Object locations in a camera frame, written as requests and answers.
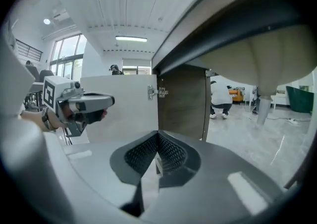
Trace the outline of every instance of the gray floor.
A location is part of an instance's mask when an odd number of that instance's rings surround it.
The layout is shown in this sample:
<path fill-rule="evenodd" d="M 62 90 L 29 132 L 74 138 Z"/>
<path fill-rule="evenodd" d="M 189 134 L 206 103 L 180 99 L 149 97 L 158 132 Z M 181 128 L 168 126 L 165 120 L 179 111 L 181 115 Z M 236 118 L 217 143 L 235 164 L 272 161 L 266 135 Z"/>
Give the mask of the gray floor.
<path fill-rule="evenodd" d="M 291 178 L 305 157 L 310 142 L 305 142 L 310 114 L 288 108 L 271 110 L 263 127 L 249 107 L 233 105 L 227 120 L 210 119 L 207 142 L 226 147 L 269 175 L 280 187 Z M 292 124 L 286 119 L 300 119 Z"/>

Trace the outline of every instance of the handheld device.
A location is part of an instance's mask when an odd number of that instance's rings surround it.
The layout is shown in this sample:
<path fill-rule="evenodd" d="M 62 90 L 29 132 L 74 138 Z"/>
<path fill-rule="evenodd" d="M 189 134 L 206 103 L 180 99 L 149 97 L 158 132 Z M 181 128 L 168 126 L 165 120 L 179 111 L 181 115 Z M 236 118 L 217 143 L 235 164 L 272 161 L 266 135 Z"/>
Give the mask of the handheld device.
<path fill-rule="evenodd" d="M 96 92 L 86 93 L 78 81 L 60 76 L 47 76 L 43 84 L 43 103 L 67 124 L 70 134 L 77 137 L 82 134 L 87 124 L 101 120 L 104 109 L 114 105 L 114 97 Z M 72 111 L 65 117 L 63 108 L 68 105 Z"/>

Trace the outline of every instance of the white shirt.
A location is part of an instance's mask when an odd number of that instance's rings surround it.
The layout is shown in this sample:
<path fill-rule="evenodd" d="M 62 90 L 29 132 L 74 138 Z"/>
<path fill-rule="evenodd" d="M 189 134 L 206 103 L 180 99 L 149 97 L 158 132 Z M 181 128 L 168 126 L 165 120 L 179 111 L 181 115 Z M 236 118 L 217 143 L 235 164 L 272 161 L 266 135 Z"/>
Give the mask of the white shirt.
<path fill-rule="evenodd" d="M 229 90 L 226 85 L 216 82 L 210 85 L 210 89 L 212 94 L 212 104 L 219 105 L 232 103 L 232 97 L 229 95 Z"/>

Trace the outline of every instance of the ceiling light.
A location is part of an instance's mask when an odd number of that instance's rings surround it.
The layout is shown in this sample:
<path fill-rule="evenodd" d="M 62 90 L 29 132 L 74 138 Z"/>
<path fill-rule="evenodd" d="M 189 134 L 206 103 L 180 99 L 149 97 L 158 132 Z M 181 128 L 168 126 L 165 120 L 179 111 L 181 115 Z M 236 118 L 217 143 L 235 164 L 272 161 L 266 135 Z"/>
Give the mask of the ceiling light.
<path fill-rule="evenodd" d="M 146 42 L 147 38 L 140 38 L 140 37 L 132 37 L 132 36 L 116 36 L 115 37 L 118 41 L 136 41 L 136 42 Z"/>
<path fill-rule="evenodd" d="M 46 25 L 50 25 L 51 21 L 50 21 L 49 19 L 44 19 L 44 23 L 45 23 Z"/>

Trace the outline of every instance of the ceiling panel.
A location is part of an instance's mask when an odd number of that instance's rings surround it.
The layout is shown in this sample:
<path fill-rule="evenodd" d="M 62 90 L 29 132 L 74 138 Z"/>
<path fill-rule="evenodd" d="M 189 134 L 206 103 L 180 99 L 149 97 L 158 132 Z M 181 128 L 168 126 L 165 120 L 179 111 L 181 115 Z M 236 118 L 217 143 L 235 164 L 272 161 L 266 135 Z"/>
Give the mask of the ceiling panel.
<path fill-rule="evenodd" d="M 42 36 L 62 35 L 72 26 L 86 36 L 95 50 L 135 50 L 153 54 L 193 0 L 31 0 L 34 17 L 30 22 Z M 56 9 L 65 10 L 69 18 L 57 25 L 44 25 Z M 117 42 L 116 35 L 148 38 L 146 43 Z"/>

